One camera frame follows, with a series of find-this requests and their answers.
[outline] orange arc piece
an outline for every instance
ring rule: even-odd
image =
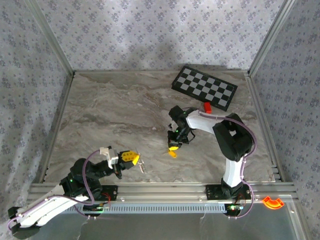
[[[276,200],[272,200],[271,197],[266,196],[263,200],[262,200],[263,204],[272,210],[277,210],[282,208],[285,203],[283,201],[281,201],[280,198],[277,198]]]

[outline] black and white checkerboard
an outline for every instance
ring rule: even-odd
[[[172,89],[211,106],[227,111],[236,85],[184,66],[172,83]]]

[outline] red block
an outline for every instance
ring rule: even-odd
[[[206,114],[210,114],[212,111],[211,111],[211,105],[210,105],[210,102],[205,102],[204,103],[204,111]]]

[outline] marble surface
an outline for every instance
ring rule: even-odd
[[[46,173],[46,182],[59,182],[79,158],[111,145],[120,151],[135,150],[145,162],[146,174],[134,167],[122,172],[122,182],[220,182],[225,158],[215,137],[196,130],[196,138],[182,146],[177,158],[167,154],[169,110],[175,105],[199,107],[202,103],[171,89],[178,71],[105,72],[76,74],[62,116]],[[251,96],[242,73],[208,72],[238,86],[228,113],[237,113],[258,140],[247,160],[248,181],[274,181]],[[217,108],[212,113],[225,115]],[[104,159],[95,156],[92,162]],[[101,183],[116,183],[116,176]]]

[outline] patterned wall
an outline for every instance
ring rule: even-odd
[[[0,1],[0,239],[40,172],[67,75],[24,1]]]
[[[298,0],[254,76],[289,181],[320,239],[320,2]]]
[[[282,2],[38,0],[74,70],[247,70]]]

